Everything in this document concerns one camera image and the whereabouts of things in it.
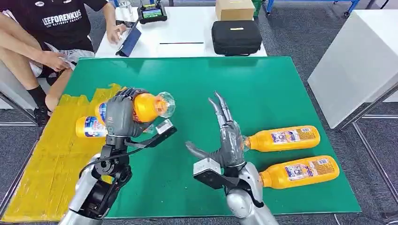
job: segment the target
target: phone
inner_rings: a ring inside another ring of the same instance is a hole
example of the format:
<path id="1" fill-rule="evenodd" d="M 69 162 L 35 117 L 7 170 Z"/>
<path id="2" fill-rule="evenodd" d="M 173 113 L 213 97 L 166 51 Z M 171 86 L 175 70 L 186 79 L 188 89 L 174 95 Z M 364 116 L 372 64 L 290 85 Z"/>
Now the phone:
<path id="1" fill-rule="evenodd" d="M 116 20 L 116 25 L 124 24 L 127 28 L 133 28 L 134 22 Z"/>

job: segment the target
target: black sock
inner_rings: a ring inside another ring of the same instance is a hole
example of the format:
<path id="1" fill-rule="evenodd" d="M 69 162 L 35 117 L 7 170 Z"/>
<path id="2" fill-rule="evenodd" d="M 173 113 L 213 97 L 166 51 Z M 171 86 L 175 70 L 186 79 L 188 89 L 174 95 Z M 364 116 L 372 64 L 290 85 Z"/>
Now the black sock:
<path id="1" fill-rule="evenodd" d="M 37 88 L 28 90 L 28 92 L 38 106 L 46 106 L 46 93 L 43 91 L 40 85 Z"/>

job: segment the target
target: robotic arm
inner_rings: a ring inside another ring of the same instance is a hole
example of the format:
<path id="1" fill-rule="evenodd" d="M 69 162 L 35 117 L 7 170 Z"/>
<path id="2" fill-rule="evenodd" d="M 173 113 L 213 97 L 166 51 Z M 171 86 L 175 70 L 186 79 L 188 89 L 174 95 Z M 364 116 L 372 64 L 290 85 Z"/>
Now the robotic arm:
<path id="1" fill-rule="evenodd" d="M 165 120 L 156 127 L 157 134 L 143 142 L 134 142 L 151 123 L 133 120 L 134 98 L 146 93 L 140 89 L 126 89 L 118 92 L 107 103 L 106 127 L 108 135 L 101 154 L 91 158 L 79 174 L 76 193 L 60 225 L 100 225 L 115 202 L 120 189 L 131 178 L 129 155 L 143 148 L 152 148 L 176 132 L 176 128 Z M 127 153 L 127 147 L 137 149 Z M 101 175 L 113 178 L 112 184 L 101 179 Z"/>
<path id="2" fill-rule="evenodd" d="M 239 125 L 220 94 L 216 104 L 209 98 L 220 125 L 221 148 L 207 153 L 187 142 L 186 147 L 201 159 L 193 165 L 193 177 L 213 189 L 224 187 L 227 204 L 242 225 L 278 225 L 262 200 L 262 183 L 256 167 L 244 159 L 244 143 Z"/>

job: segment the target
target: shorts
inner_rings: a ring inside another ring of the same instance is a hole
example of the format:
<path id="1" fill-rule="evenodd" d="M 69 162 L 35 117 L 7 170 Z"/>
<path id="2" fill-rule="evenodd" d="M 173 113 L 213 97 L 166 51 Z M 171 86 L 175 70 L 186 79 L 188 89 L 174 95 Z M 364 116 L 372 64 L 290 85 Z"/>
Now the shorts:
<path id="1" fill-rule="evenodd" d="M 72 49 L 72 50 L 58 50 L 54 46 L 50 45 L 49 43 L 46 42 L 39 42 L 41 49 L 43 51 L 52 51 L 56 53 L 61 53 L 65 55 L 65 60 L 66 63 L 70 65 L 70 68 L 72 70 L 75 70 L 76 64 L 79 61 L 79 58 L 81 57 L 94 57 L 94 52 L 87 51 L 87 50 L 80 50 L 80 49 Z M 48 66 L 41 65 L 36 62 L 30 62 L 31 69 L 33 71 L 33 74 L 37 78 L 49 78 L 49 77 L 57 77 L 59 74 L 55 72 L 53 69 L 51 69 Z"/>

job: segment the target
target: green mat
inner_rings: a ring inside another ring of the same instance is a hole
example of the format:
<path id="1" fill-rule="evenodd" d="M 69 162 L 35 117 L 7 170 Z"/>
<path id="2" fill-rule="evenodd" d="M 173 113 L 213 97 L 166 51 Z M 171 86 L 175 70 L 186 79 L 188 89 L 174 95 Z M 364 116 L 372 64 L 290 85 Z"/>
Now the green mat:
<path id="1" fill-rule="evenodd" d="M 133 177 L 120 191 L 110 218 L 231 215 L 223 190 L 192 177 L 197 159 L 184 145 L 190 140 L 206 151 L 220 147 L 217 119 L 207 100 L 214 90 L 226 99 L 244 135 L 300 125 L 319 130 L 321 143 L 312 149 L 245 153 L 259 171 L 318 155 L 338 161 L 290 57 L 82 59 L 64 93 L 90 99 L 96 88 L 111 83 L 171 93 L 176 100 L 171 121 L 178 131 L 158 147 L 130 157 Z M 264 188 L 264 202 L 274 214 L 360 211 L 341 168 L 329 182 Z"/>

